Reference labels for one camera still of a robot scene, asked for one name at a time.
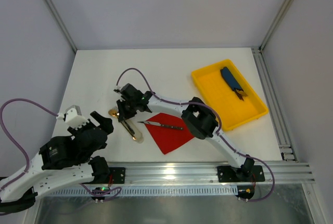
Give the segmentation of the gold spoon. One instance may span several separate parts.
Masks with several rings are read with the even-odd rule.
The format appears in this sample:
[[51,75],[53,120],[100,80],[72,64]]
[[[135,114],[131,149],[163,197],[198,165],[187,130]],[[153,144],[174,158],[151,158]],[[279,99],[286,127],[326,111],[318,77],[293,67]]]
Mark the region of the gold spoon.
[[[108,114],[110,116],[115,117],[119,120],[119,111],[117,107],[114,107],[108,111]],[[125,121],[120,122],[122,126],[126,129],[126,131],[130,134],[133,140],[137,141],[138,139],[135,137],[135,131],[132,129],[132,127]]]

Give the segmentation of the steak knife patterned handle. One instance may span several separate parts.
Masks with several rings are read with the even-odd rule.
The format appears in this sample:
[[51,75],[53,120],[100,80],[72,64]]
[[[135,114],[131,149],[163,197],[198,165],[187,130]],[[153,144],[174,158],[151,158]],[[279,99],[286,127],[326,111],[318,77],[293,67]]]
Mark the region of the steak knife patterned handle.
[[158,127],[162,127],[162,128],[168,128],[168,129],[184,130],[184,128],[180,127],[180,126],[161,124],[161,123],[152,122],[152,121],[138,121],[138,123],[142,123],[142,124],[145,124],[145,125],[151,125],[151,126],[158,126]]

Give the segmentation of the red paper napkin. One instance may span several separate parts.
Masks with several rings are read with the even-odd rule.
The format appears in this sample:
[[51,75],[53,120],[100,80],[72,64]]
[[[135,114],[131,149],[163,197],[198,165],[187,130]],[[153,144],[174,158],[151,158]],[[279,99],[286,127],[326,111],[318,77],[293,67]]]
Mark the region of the red paper napkin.
[[165,113],[159,113],[146,121],[180,126],[184,128],[184,130],[176,130],[162,128],[158,126],[145,125],[156,145],[164,155],[180,148],[187,142],[194,139],[194,136],[190,133],[184,121],[179,117]]

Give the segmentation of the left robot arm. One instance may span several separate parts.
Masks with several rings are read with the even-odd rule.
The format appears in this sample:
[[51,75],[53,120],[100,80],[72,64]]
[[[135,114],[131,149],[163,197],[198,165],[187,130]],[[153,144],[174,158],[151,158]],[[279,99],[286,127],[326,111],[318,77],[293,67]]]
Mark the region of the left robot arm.
[[59,189],[106,181],[110,171],[105,158],[92,154],[104,149],[114,130],[112,119],[96,111],[90,113],[98,123],[72,107],[57,118],[68,125],[68,136],[53,137],[29,162],[13,175],[1,179],[1,215],[24,211]]

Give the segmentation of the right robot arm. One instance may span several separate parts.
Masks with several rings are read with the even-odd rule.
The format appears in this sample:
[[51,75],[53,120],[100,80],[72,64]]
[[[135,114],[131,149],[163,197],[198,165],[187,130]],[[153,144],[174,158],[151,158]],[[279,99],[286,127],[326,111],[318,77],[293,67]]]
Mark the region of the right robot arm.
[[218,169],[225,182],[263,182],[263,168],[255,159],[234,145],[222,132],[217,113],[197,97],[192,100],[166,99],[149,90],[145,93],[131,84],[117,86],[114,91],[121,96],[117,101],[119,119],[133,118],[138,111],[164,113],[181,118],[189,132],[197,139],[209,142],[228,161]]

